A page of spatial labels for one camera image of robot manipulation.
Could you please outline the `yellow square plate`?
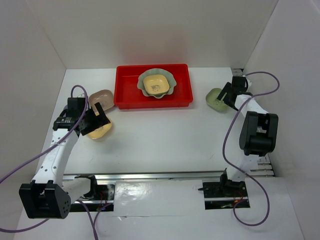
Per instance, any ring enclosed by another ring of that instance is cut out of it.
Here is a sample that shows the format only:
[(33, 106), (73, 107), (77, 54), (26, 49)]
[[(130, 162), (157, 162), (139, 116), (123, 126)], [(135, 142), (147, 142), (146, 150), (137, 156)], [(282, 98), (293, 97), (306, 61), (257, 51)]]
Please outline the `yellow square plate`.
[(107, 132), (111, 130), (113, 123), (109, 120), (109, 123), (97, 128), (96, 130), (87, 134), (87, 136), (92, 140), (97, 140), (102, 138)]
[(167, 78), (161, 74), (149, 75), (143, 79), (145, 91), (149, 95), (162, 95), (169, 91), (170, 85)]

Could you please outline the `green square plate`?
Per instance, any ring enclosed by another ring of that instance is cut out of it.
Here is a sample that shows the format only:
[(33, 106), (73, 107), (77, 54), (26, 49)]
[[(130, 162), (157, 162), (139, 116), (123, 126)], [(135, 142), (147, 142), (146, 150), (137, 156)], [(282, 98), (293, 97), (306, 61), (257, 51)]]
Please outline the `green square plate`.
[(209, 107), (211, 107), (213, 110), (223, 113), (228, 110), (228, 106), (222, 100), (217, 99), (221, 91), (222, 91), (221, 88), (213, 88), (206, 95), (205, 101), (206, 101), (206, 104)]

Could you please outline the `large green scalloped bowl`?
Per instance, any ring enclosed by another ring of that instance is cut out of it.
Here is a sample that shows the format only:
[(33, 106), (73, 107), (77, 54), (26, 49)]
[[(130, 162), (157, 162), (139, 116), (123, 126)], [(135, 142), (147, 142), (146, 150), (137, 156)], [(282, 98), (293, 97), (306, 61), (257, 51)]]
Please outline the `large green scalloped bowl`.
[[(170, 88), (167, 93), (163, 93), (160, 95), (150, 95), (146, 92), (144, 84), (143, 84), (143, 80), (145, 77), (151, 76), (151, 75), (163, 75), (167, 78), (168, 83), (170, 85)], [(152, 69), (146, 70), (138, 77), (138, 83), (137, 83), (137, 88), (142, 91), (142, 94), (145, 97), (154, 97), (156, 99), (161, 99), (165, 95), (172, 95), (176, 86), (177, 86), (177, 82), (176, 82), (173, 74), (167, 70), (162, 69), (162, 68), (152, 68)]]

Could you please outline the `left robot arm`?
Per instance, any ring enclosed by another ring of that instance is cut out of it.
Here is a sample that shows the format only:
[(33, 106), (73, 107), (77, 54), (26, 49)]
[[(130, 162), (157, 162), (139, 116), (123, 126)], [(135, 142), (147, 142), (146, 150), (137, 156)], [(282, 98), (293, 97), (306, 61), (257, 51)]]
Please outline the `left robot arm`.
[(51, 147), (30, 183), (23, 183), (19, 196), (30, 219), (65, 219), (71, 205), (80, 197), (92, 200), (99, 195), (94, 175), (77, 175), (63, 183), (63, 176), (72, 149), (80, 136), (106, 124), (107, 118), (99, 102), (88, 107), (84, 97), (70, 97), (67, 108), (53, 123)]

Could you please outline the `red plastic bin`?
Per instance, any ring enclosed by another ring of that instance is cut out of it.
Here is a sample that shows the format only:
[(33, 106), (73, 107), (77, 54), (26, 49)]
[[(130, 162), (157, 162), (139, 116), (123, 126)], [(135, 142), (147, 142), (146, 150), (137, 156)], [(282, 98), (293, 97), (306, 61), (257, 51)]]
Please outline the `red plastic bin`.
[[(138, 89), (139, 76), (154, 68), (163, 69), (173, 74), (177, 86), (174, 87), (172, 94), (166, 94), (157, 99), (153, 96), (143, 95), (142, 90)], [(121, 110), (188, 107), (193, 101), (188, 65), (180, 63), (118, 66), (113, 101)]]

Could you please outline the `brown square plate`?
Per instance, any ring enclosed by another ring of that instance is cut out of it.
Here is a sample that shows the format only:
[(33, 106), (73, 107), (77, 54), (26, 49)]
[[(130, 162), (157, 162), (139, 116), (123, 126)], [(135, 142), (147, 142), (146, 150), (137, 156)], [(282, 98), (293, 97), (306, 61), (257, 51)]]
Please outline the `brown square plate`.
[(114, 106), (114, 95), (110, 90), (103, 89), (91, 94), (88, 98), (88, 102), (95, 113), (98, 112), (95, 106), (96, 103), (100, 103), (102, 109), (107, 111)]

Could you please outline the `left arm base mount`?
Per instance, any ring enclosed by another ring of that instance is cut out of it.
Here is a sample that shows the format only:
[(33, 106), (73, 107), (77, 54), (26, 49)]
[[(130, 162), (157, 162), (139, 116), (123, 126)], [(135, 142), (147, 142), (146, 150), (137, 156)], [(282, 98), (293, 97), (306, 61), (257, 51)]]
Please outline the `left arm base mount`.
[(70, 212), (85, 212), (82, 202), (90, 212), (114, 210), (114, 184), (97, 184), (93, 186), (87, 178), (77, 178), (62, 183), (62, 189), (71, 199)]

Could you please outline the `aluminium rail front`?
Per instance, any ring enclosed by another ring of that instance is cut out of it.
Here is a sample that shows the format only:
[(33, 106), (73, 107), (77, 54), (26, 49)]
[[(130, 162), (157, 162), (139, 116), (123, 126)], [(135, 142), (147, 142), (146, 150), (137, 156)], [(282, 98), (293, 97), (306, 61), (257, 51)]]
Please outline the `aluminium rail front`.
[(219, 178), (223, 171), (153, 172), (153, 173), (96, 173), (99, 181), (173, 180)]

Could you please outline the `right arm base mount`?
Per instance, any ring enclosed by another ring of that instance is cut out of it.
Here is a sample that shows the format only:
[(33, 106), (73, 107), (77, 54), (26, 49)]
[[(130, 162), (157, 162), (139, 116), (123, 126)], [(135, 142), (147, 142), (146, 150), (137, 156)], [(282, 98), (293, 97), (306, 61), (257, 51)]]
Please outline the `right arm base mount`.
[(242, 188), (220, 188), (219, 182), (203, 182), (198, 191), (203, 193), (206, 210), (250, 208), (246, 186)]

